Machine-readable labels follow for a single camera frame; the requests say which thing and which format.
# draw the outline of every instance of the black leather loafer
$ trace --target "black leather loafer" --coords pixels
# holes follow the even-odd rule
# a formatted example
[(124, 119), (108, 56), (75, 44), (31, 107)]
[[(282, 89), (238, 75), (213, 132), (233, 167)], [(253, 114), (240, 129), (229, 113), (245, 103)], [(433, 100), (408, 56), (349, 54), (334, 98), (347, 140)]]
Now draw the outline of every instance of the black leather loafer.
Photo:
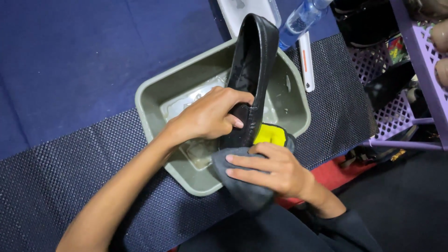
[(242, 129), (234, 128), (219, 140), (220, 149), (250, 147), (260, 130), (263, 120), (264, 99), (271, 76), (279, 31), (267, 19), (248, 14), (241, 24), (230, 71), (228, 87), (250, 92), (255, 100), (252, 106), (237, 104), (230, 111), (243, 123)]

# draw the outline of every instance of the hand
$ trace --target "hand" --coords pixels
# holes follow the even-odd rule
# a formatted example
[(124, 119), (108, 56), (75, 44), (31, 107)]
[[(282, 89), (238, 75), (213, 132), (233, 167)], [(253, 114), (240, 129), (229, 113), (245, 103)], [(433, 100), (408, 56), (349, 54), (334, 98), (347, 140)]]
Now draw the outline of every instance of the hand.
[(237, 103), (252, 105), (254, 96), (231, 88), (214, 87), (199, 100), (171, 119), (167, 128), (182, 142), (193, 138), (215, 139), (227, 135), (233, 127), (242, 128), (243, 122), (229, 114)]
[(313, 174), (299, 164), (294, 155), (285, 147), (272, 143), (258, 143), (249, 149), (249, 154), (262, 154), (267, 157), (244, 157), (227, 155), (227, 162), (253, 168), (255, 170), (227, 169), (229, 177), (251, 184), (268, 187), (282, 197), (306, 200), (315, 184)]

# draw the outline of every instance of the gray microfiber cloth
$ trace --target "gray microfiber cloth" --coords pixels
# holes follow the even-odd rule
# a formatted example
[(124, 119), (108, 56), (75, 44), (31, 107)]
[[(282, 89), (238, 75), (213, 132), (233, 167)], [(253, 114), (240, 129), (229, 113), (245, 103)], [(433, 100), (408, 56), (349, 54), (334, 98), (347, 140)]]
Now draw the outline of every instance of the gray microfiber cloth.
[[(294, 137), (288, 136), (286, 147), (294, 153)], [(248, 147), (226, 148), (212, 154), (213, 167), (220, 178), (222, 184), (229, 190), (230, 194), (238, 201), (241, 207), (248, 212), (258, 212), (271, 204), (274, 200), (274, 191), (267, 187), (261, 187), (237, 180), (227, 176), (226, 169), (239, 168), (244, 170), (253, 170), (251, 168), (232, 165), (226, 161), (227, 155), (237, 156), (257, 156), (266, 158), (260, 154), (248, 154)]]

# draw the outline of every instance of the blue bottle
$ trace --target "blue bottle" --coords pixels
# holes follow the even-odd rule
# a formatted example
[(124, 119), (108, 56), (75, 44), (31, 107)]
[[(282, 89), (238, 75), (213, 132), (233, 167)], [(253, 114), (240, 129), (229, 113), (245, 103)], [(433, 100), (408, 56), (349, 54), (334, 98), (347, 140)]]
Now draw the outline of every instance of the blue bottle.
[(333, 0), (304, 0), (286, 22), (280, 27), (279, 47), (283, 51), (294, 45), (295, 42), (305, 34), (309, 27), (318, 21), (322, 14), (327, 11), (328, 5)]

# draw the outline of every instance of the white container lid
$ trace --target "white container lid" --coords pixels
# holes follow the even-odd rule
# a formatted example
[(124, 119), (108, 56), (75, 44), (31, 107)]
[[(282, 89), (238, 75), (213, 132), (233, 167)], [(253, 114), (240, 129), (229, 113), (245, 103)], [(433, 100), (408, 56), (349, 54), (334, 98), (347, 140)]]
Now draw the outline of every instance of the white container lid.
[(280, 28), (281, 17), (275, 0), (217, 0), (232, 38), (237, 38), (244, 17), (253, 13)]

